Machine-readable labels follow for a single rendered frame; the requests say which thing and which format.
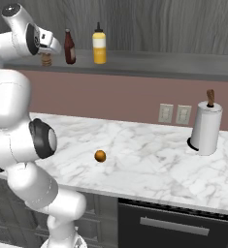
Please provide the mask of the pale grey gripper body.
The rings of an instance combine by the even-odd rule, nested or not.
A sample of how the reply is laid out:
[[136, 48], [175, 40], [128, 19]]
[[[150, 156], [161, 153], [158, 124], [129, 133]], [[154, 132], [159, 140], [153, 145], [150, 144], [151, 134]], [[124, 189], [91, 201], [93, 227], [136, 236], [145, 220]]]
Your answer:
[[39, 51], [47, 54], [59, 54], [61, 52], [61, 44], [52, 34], [42, 34]]

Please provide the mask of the orange fruit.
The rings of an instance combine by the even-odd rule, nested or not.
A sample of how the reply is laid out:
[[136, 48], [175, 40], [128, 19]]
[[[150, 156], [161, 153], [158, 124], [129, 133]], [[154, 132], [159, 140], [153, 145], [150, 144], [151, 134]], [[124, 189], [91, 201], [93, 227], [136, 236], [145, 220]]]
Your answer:
[[105, 162], [106, 161], [106, 153], [103, 150], [97, 150], [94, 154], [94, 158], [97, 162]]

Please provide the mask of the grey cabinet shelf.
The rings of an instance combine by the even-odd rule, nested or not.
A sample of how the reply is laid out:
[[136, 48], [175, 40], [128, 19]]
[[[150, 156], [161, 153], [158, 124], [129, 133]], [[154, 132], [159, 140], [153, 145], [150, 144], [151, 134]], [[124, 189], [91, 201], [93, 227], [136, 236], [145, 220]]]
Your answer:
[[93, 63], [91, 50], [78, 49], [76, 63], [68, 65], [63, 54], [51, 57], [52, 65], [43, 67], [41, 56], [16, 59], [6, 68], [93, 75], [145, 78], [175, 78], [228, 81], [228, 55], [108, 51], [107, 63]]

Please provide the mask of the brown wooden shaker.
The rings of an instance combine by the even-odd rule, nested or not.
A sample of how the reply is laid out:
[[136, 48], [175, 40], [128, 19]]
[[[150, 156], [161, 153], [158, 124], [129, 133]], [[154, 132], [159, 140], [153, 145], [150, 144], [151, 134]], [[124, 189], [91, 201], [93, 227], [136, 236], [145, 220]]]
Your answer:
[[42, 65], [48, 67], [51, 64], [52, 64], [51, 55], [49, 53], [43, 53], [42, 54]]

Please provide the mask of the white wall outlet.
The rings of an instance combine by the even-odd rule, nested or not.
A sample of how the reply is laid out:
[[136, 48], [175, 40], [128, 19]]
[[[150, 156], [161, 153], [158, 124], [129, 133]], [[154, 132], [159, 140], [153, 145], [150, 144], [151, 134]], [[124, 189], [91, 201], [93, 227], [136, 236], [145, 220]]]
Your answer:
[[192, 106], [178, 105], [176, 123], [187, 125], [189, 123]]
[[158, 121], [160, 123], [171, 123], [174, 106], [171, 104], [161, 104], [159, 109]]

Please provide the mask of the black dishwasher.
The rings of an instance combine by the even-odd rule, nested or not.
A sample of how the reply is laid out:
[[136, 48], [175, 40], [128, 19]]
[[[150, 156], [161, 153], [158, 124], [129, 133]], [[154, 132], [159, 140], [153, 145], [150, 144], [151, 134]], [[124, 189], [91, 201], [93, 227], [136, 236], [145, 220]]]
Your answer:
[[[209, 229], [207, 236], [140, 224], [147, 217]], [[228, 248], [228, 215], [118, 199], [118, 248]]]

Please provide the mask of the yellow mustard bottle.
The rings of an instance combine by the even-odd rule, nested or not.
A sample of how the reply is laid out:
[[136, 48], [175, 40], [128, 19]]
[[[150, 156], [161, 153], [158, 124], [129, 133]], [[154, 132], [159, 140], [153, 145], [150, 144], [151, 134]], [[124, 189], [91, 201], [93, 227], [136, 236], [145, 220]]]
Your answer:
[[95, 64], [105, 64], [107, 62], [106, 34], [97, 23], [97, 27], [92, 35], [93, 61]]

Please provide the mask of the dark red ketchup bottle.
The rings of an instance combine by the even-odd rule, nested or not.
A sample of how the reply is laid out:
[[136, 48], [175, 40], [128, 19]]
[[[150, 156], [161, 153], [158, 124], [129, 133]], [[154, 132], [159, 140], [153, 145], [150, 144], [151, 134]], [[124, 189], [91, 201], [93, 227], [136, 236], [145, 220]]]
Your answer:
[[74, 64], [76, 62], [75, 44], [69, 29], [65, 30], [64, 51], [66, 63]]

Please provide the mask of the dark grey lower cabinet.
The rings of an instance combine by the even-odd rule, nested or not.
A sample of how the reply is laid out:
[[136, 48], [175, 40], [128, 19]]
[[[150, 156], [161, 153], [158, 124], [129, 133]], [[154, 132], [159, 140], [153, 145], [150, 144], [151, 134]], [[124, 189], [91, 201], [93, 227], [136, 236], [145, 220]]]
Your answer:
[[[75, 222], [88, 248], [118, 248], [117, 199], [84, 193], [86, 211]], [[0, 242], [40, 248], [48, 239], [48, 216], [33, 211], [0, 179]]]

